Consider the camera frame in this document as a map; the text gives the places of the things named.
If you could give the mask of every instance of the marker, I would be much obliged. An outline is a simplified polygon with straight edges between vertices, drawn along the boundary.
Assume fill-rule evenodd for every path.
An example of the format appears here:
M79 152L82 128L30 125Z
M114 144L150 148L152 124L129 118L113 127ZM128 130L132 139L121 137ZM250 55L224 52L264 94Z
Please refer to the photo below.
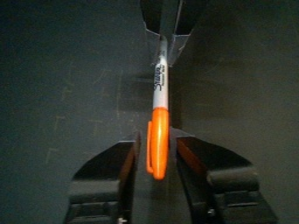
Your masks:
M162 179L168 158L168 64L166 39L161 36L158 60L153 74L153 113L146 128L145 168L154 179Z

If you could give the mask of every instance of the black surface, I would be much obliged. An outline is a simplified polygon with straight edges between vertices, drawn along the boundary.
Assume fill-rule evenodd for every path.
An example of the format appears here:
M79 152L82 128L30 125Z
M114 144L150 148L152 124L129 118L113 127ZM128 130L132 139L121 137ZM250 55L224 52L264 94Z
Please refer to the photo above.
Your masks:
M74 172L141 130L133 221L186 223L180 181L145 174L153 69L138 2L0 6L0 222L61 223ZM294 0L209 1L169 71L172 125L254 164L280 224L299 221L297 11Z

